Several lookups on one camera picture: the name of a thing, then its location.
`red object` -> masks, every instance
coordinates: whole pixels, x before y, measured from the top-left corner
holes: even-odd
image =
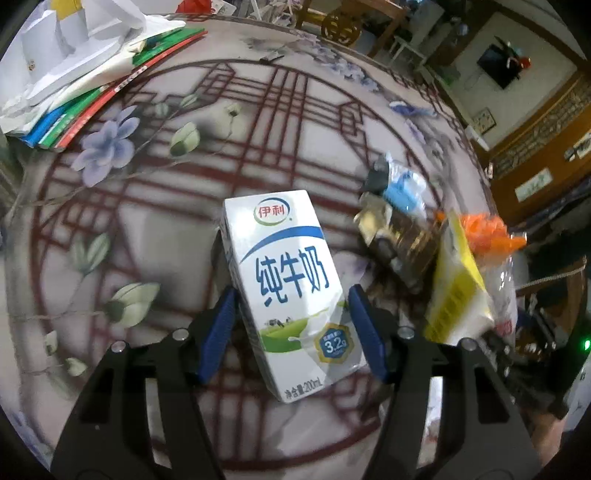
[[[212,14],[212,0],[183,0],[179,3],[176,13],[200,15]]]
[[[522,69],[528,69],[531,67],[531,58],[529,57],[521,57],[519,59],[519,64],[521,65]]]
[[[96,114],[101,108],[103,108],[104,105],[109,100],[111,100],[116,93],[120,92],[121,89],[127,86],[129,82],[134,80],[138,75],[145,72],[150,67],[156,65],[160,60],[163,60],[166,57],[168,57],[172,52],[175,52],[178,49],[183,48],[185,45],[188,45],[191,42],[194,42],[195,40],[202,38],[206,33],[207,30],[199,32],[193,35],[192,37],[189,37],[186,40],[183,40],[182,42],[173,45],[168,50],[164,50],[162,53],[156,55],[153,59],[148,60],[142,66],[135,69],[131,73],[131,75],[129,75],[125,80],[119,82],[117,85],[104,92],[100,97],[97,98],[97,100],[92,105],[90,105],[86,110],[84,110],[84,112],[82,112],[82,114],[78,117],[78,120],[76,120],[74,124],[66,131],[66,133],[62,136],[57,145],[54,148],[52,148],[52,150],[57,152],[63,152],[66,149],[66,147],[70,144],[70,142],[73,140],[73,138],[76,136],[76,134],[82,129],[83,126],[86,125],[88,120],[90,120],[94,114]]]

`television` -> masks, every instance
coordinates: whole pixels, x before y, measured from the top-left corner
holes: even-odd
[[[491,44],[478,60],[478,65],[504,90],[513,80],[519,78],[522,70],[521,65],[515,61],[509,62],[507,68],[510,58],[511,56],[505,50]]]

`green book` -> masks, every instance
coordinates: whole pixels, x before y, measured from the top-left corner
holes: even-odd
[[[164,50],[176,45],[183,40],[202,32],[205,30],[204,28],[182,28],[170,35],[164,37],[154,48],[149,50],[145,50],[141,53],[138,53],[134,56],[134,66],[141,65],[148,61],[149,59],[155,57],[159,53],[162,53]]]
[[[78,116],[86,110],[86,108],[94,102],[101,93],[103,93],[108,85],[95,88],[90,92],[83,93],[78,97],[78,101],[73,103],[66,113],[64,113],[58,121],[49,129],[49,132],[43,136],[39,142],[41,148],[51,148],[51,146],[60,138],[63,131],[70,125]]]

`blue gripper pad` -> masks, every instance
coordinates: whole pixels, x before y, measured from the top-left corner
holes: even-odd
[[[199,344],[199,368],[197,380],[205,385],[215,374],[222,362],[226,345],[232,334],[236,319],[237,292],[235,288],[226,288],[215,307],[204,315],[203,321],[211,327]]]
[[[349,311],[372,373],[387,382],[386,347],[369,316],[371,305],[360,285],[349,289]]]

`white box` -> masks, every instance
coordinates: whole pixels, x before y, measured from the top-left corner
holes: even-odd
[[[227,199],[221,232],[256,361],[279,400],[304,398],[365,365],[305,190]]]

